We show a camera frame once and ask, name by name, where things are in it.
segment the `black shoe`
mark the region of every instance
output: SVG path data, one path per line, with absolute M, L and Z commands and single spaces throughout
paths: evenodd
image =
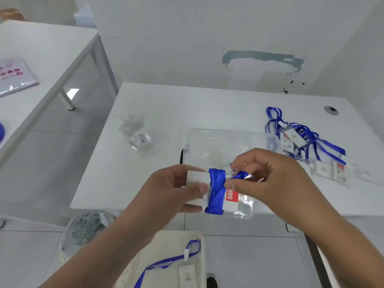
M 207 275 L 207 288 L 218 288 L 217 281 L 214 275 Z

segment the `peeling paint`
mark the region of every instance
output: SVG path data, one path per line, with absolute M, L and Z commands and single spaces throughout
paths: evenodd
M 300 72 L 304 60 L 292 54 L 266 53 L 262 51 L 228 51 L 223 55 L 222 63 L 228 65 L 233 59 L 252 58 L 260 61 L 284 62 L 296 68 L 295 72 Z

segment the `clear plastic tray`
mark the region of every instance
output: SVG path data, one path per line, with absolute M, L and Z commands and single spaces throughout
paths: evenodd
M 279 138 L 271 133 L 193 128 L 186 141 L 183 163 L 204 169 L 231 171 L 235 157 L 255 147 L 282 153 Z

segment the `forearm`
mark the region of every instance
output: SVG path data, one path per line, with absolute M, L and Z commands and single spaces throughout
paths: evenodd
M 122 214 L 40 288 L 111 288 L 151 238 Z
M 344 217 L 332 215 L 307 233 L 326 256 L 345 287 L 382 287 L 384 258 Z

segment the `white plastic clip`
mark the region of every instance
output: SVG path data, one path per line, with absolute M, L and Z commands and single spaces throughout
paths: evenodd
M 282 128 L 286 128 L 287 127 L 287 125 L 284 122 L 280 121 L 280 120 L 277 122 L 277 124 L 280 125 Z
M 184 261 L 188 261 L 189 259 L 189 248 L 184 250 Z

